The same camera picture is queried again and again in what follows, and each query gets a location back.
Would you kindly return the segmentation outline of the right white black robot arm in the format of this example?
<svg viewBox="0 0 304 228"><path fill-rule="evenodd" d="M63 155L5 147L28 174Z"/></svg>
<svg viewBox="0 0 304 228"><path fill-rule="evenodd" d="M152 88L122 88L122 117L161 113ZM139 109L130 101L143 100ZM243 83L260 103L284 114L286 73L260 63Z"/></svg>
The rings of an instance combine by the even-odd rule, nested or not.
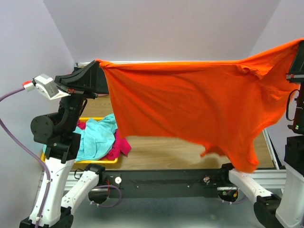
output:
<svg viewBox="0 0 304 228"><path fill-rule="evenodd" d="M286 77L299 84L292 124L295 135L285 145L285 169L245 174L236 169L219 173L224 186L234 184L253 204L255 216L266 228L302 228L304 226L304 43Z"/></svg>

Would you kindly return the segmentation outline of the orange t shirt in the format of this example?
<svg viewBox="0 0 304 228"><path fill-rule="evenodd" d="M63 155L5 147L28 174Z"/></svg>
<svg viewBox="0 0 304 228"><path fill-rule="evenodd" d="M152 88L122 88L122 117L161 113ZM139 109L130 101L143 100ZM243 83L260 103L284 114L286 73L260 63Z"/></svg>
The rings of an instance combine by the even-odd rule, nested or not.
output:
<svg viewBox="0 0 304 228"><path fill-rule="evenodd" d="M286 74L300 43L242 60L98 63L122 137L180 138L251 173L259 164L254 139L281 119L298 88Z"/></svg>

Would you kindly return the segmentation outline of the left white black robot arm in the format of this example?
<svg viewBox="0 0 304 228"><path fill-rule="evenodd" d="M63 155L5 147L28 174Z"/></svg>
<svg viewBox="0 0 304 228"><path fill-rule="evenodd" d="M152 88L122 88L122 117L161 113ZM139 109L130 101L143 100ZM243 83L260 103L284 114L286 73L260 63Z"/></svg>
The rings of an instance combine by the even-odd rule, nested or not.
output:
<svg viewBox="0 0 304 228"><path fill-rule="evenodd" d="M30 124L34 141L46 146L45 173L32 213L20 223L22 228L71 227L74 213L89 191L105 183L104 167L91 164L72 189L65 191L80 147L81 136L75 129L88 99L97 97L99 68L99 62L92 61L69 75L50 78L43 74L23 85L49 100L59 99L59 108L35 117Z"/></svg>

